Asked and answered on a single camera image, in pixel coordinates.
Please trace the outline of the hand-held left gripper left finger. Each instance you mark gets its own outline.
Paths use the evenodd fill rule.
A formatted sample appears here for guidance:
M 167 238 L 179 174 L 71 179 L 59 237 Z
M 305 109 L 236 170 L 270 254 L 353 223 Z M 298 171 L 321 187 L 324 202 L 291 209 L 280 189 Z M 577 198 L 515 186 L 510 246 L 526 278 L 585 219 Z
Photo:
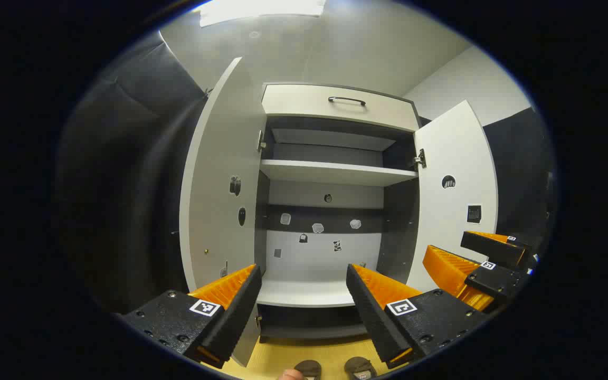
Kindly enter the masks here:
M 166 290 L 122 319 L 163 348 L 220 369 L 251 319 L 261 286 L 260 267 L 251 264 L 190 293 Z

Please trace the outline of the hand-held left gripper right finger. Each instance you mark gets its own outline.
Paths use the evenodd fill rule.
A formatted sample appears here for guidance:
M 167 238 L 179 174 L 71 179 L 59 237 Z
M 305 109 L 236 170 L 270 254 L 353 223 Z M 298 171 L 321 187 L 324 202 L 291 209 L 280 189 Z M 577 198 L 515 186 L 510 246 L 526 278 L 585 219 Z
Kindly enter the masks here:
M 442 289 L 420 292 L 361 265 L 348 265 L 346 286 L 388 368 L 437 354 L 489 319 Z

